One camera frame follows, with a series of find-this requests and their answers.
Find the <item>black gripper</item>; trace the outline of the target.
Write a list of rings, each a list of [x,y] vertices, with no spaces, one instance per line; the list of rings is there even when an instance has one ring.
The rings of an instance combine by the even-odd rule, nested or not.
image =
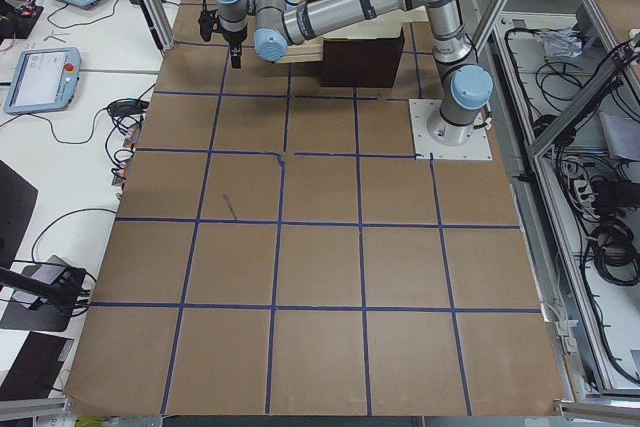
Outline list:
[[[202,10],[198,18],[200,36],[210,42],[213,33],[219,33],[231,45],[230,59],[233,69],[242,67],[242,43],[247,38],[246,0],[219,3],[217,9],[209,10],[206,0],[202,0]]]

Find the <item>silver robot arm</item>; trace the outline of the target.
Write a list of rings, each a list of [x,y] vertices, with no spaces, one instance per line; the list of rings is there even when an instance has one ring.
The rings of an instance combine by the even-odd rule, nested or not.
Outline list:
[[[378,40],[400,34],[403,25],[424,22],[431,30],[444,98],[428,114],[429,137],[460,147],[482,128],[479,114],[488,104],[493,80],[478,65],[459,0],[214,0],[201,8],[203,41],[219,34],[228,43],[232,65],[240,68],[242,45],[251,37],[257,55],[277,63],[290,49],[316,41]]]

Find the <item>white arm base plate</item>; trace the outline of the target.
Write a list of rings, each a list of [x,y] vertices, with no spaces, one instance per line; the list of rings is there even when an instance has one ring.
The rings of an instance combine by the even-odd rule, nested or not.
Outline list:
[[[408,103],[417,159],[481,162],[493,159],[481,114],[470,125],[457,127],[440,116],[440,99],[410,99]]]

